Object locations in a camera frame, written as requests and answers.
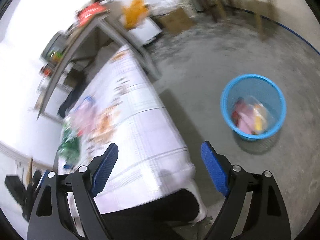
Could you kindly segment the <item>green plastic bag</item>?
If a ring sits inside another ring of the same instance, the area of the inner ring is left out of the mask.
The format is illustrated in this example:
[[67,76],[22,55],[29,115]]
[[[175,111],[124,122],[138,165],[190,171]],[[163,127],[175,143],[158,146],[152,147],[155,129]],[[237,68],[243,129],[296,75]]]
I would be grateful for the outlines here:
[[77,131],[72,128],[69,117],[65,118],[62,131],[61,143],[57,149],[58,156],[75,165],[80,158],[80,140]]

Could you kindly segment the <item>red snack bag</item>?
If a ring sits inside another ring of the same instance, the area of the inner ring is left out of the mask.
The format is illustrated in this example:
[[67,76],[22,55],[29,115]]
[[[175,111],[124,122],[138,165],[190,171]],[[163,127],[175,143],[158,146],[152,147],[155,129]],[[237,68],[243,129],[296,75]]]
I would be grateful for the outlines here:
[[240,98],[234,105],[232,113],[234,125],[246,134],[254,134],[254,113],[253,107]]

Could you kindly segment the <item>clear pink printed plastic bag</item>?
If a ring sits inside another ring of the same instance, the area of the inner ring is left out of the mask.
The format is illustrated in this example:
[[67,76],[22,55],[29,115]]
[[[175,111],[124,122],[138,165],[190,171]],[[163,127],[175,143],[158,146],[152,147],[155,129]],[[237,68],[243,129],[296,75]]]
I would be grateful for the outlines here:
[[76,109],[69,114],[73,135],[77,138],[89,136],[95,129],[97,106],[91,96],[82,100]]

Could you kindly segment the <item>blue plastic trash basket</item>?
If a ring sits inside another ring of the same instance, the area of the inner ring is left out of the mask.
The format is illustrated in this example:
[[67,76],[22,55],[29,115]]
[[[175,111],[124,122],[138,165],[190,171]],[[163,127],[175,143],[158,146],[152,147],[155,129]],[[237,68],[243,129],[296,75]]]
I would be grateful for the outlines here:
[[220,109],[229,128],[245,141],[274,136],[286,117],[282,91],[273,81],[257,74],[229,81],[221,94]]

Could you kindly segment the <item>floral tablecloth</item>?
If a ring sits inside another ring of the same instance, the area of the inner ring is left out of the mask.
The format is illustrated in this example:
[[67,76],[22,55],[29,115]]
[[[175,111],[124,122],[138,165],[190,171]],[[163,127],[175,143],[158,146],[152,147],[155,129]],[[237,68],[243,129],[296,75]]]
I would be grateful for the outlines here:
[[205,219],[207,210],[194,180],[188,148],[133,52],[128,46],[114,53],[105,47],[98,53],[97,64],[101,69],[69,112],[91,96],[97,106],[95,129],[79,138],[80,158],[75,165],[57,155],[58,173],[88,165],[113,142],[118,146],[118,159],[103,191],[94,199],[102,214],[186,190],[200,208],[191,222]]

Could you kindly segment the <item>black clothes under table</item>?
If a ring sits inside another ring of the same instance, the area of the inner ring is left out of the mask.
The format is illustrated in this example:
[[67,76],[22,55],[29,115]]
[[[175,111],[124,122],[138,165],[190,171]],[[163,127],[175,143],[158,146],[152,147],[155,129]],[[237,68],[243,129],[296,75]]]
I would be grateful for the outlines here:
[[64,118],[66,116],[66,111],[70,109],[75,102],[79,99],[80,95],[83,93],[85,88],[87,87],[86,79],[83,79],[77,83],[77,85],[72,89],[72,91],[68,94],[65,101],[61,104],[58,115],[61,118]]

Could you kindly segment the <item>grey metal side table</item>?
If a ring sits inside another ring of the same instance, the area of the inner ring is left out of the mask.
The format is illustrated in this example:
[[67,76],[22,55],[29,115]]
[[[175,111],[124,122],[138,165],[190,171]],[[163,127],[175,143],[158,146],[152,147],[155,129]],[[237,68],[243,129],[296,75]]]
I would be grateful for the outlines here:
[[143,42],[126,30],[123,25],[108,12],[94,15],[84,26],[77,28],[67,37],[67,47],[57,63],[44,61],[52,71],[46,88],[42,90],[34,107],[37,116],[48,116],[46,107],[58,82],[67,66],[72,63],[81,69],[89,67],[101,47],[115,42],[118,46],[128,46],[141,67],[154,79],[158,80],[161,73],[152,61],[151,55],[143,47]]

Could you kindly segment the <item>grey metal pot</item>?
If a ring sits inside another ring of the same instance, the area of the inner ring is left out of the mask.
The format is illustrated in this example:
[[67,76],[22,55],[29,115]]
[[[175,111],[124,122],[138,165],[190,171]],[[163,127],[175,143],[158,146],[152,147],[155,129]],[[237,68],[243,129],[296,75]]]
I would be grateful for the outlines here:
[[67,37],[65,33],[59,31],[46,45],[44,51],[41,54],[41,58],[47,62],[57,63],[61,59],[66,47]]

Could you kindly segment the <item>cardboard box on floor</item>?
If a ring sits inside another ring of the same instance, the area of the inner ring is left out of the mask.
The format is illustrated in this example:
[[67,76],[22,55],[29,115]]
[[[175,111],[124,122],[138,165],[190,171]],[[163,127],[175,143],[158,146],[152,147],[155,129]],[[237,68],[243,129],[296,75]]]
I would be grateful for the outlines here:
[[156,16],[156,18],[166,31],[174,35],[188,30],[195,25],[195,22],[188,17],[181,7],[165,15]]

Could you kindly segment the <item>red plastic bag on shelf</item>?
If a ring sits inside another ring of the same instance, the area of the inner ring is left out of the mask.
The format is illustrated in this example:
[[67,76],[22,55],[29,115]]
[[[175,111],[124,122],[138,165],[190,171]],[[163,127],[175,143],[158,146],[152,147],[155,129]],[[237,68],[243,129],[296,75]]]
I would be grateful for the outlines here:
[[91,3],[76,14],[77,24],[82,26],[86,24],[93,15],[105,12],[106,10],[106,7],[101,5],[99,2]]

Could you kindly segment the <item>orange plastic bag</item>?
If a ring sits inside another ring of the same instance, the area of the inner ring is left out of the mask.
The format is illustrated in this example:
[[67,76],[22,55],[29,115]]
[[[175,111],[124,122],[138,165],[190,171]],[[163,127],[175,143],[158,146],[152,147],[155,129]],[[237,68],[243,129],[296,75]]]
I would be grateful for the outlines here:
[[123,6],[124,27],[135,28],[149,15],[149,7],[145,0],[133,0],[129,6]]

